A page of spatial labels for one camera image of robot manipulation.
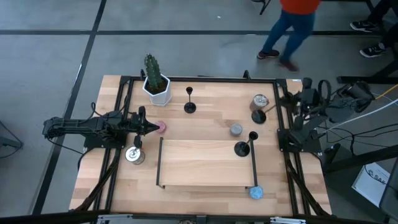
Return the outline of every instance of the cactus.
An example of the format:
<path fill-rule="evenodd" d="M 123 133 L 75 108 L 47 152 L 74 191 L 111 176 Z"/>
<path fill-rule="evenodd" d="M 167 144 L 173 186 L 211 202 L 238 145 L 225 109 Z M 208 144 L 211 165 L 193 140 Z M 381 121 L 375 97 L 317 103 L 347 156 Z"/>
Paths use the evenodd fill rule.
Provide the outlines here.
<path fill-rule="evenodd" d="M 147 70 L 149 89 L 152 94 L 157 94 L 165 90 L 165 83 L 160 76 L 159 64 L 155 57 L 148 54 L 144 60 Z"/>

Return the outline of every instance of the person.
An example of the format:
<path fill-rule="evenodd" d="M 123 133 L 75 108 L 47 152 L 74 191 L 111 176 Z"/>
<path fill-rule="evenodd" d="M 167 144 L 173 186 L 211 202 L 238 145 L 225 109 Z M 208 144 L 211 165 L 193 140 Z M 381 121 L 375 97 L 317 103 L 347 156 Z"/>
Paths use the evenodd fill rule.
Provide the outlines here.
<path fill-rule="evenodd" d="M 352 22 L 350 24 L 351 28 L 363 32 L 372 32 L 376 28 L 377 24 L 382 23 L 383 16 L 386 15 L 387 11 L 392 7 L 392 5 L 396 4 L 396 0 L 381 0 L 366 20 Z M 397 41 L 398 24 L 395 24 L 393 27 L 391 27 L 391 29 L 388 30 L 387 34 L 379 43 L 362 49 L 359 52 L 362 56 L 367 58 L 378 57 L 384 54 L 387 48 L 394 46 L 394 43 Z"/>
<path fill-rule="evenodd" d="M 272 47 L 289 27 L 293 27 L 294 31 L 286 43 L 283 55 L 279 58 L 279 64 L 291 72 L 297 72 L 299 68 L 290 61 L 290 57 L 302 42 L 311 35 L 315 11 L 320 0 L 280 0 L 280 3 L 282 4 L 282 12 L 279 20 L 271 29 L 271 33 L 257 58 L 278 57 L 279 52 Z"/>

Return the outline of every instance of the shoe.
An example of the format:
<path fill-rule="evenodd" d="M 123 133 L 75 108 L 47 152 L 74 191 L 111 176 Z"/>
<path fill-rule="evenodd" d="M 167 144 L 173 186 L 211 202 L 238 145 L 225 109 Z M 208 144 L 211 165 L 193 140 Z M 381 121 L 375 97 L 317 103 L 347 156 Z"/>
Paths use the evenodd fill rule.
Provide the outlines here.
<path fill-rule="evenodd" d="M 279 60 L 279 65 L 287 68 L 291 72 L 298 72 L 299 68 L 290 61 Z"/>
<path fill-rule="evenodd" d="M 373 58 L 381 56 L 386 52 L 384 48 L 381 48 L 380 44 L 376 44 L 375 46 L 368 47 L 359 51 L 363 57 Z"/>
<path fill-rule="evenodd" d="M 264 59 L 264 58 L 272 58 L 272 57 L 278 57 L 279 56 L 279 51 L 277 50 L 271 50 L 269 53 L 264 53 L 263 51 L 260 51 L 257 54 L 258 59 Z"/>
<path fill-rule="evenodd" d="M 350 26 L 353 30 L 358 30 L 363 32 L 372 32 L 373 29 L 376 28 L 376 25 L 369 21 L 352 22 Z"/>

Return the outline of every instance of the orange shirt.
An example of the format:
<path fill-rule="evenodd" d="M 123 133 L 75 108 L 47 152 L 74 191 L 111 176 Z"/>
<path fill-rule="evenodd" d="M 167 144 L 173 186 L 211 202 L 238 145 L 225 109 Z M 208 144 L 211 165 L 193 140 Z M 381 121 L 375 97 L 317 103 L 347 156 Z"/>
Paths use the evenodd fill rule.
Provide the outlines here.
<path fill-rule="evenodd" d="M 320 0 L 280 0 L 280 3 L 288 13 L 308 15 L 317 10 Z"/>

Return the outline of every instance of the pink object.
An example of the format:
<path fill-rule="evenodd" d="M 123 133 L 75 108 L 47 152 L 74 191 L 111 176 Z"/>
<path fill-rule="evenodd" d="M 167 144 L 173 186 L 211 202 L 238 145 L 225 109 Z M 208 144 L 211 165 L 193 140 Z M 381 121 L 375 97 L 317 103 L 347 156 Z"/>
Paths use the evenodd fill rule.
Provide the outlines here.
<path fill-rule="evenodd" d="M 155 124 L 160 127 L 158 130 L 156 130 L 156 132 L 159 134 L 163 134 L 166 130 L 166 124 L 163 121 L 156 121 Z"/>

